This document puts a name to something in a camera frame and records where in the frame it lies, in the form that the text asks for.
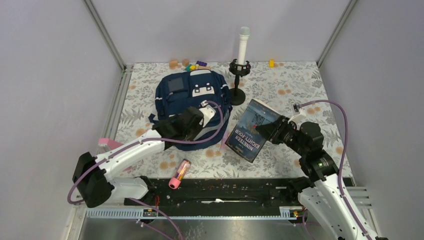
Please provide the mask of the dark blue book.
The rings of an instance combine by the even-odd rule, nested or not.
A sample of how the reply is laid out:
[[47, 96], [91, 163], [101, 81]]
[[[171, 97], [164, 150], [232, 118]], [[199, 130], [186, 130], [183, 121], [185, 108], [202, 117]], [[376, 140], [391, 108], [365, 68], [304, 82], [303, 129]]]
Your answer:
[[280, 114], [259, 99], [252, 99], [226, 139], [226, 146], [252, 163], [266, 143], [256, 127], [275, 122]]

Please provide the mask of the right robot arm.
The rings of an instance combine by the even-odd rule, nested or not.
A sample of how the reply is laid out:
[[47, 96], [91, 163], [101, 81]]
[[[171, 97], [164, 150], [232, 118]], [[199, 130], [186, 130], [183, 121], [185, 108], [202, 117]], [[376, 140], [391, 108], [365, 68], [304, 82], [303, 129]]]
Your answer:
[[306, 121], [299, 128], [280, 116], [276, 121], [256, 126], [256, 131], [272, 144], [284, 144], [300, 155], [304, 177], [291, 181], [287, 201], [302, 205], [326, 233], [335, 240], [380, 240], [355, 205], [341, 170], [324, 150], [324, 136], [317, 123]]

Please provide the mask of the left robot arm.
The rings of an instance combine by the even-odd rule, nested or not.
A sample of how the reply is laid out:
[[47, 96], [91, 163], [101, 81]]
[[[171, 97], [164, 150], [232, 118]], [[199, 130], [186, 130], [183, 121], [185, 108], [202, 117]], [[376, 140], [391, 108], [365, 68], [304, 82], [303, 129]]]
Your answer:
[[141, 159], [160, 153], [183, 141], [192, 141], [213, 118], [210, 106], [188, 107], [183, 113], [156, 122], [140, 137], [113, 150], [92, 156], [82, 154], [73, 175], [73, 189], [88, 208], [96, 208], [110, 199], [137, 199], [148, 206], [155, 192], [142, 177], [125, 178], [120, 173]]

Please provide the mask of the navy blue student backpack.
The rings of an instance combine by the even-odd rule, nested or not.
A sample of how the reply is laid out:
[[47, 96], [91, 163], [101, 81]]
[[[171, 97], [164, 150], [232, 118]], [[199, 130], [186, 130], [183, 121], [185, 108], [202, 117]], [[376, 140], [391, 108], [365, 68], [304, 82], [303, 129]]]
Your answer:
[[216, 111], [205, 127], [192, 139], [198, 143], [167, 143], [169, 146], [175, 146], [186, 152], [206, 149], [223, 139], [233, 109], [231, 100], [232, 94], [224, 76], [215, 71], [201, 69], [173, 73], [165, 76], [156, 87], [154, 96], [156, 114], [150, 114], [148, 119], [151, 123], [156, 124], [172, 118], [174, 115], [182, 114], [190, 107], [199, 109], [204, 101], [217, 103], [223, 114], [221, 128], [219, 128], [221, 117]]

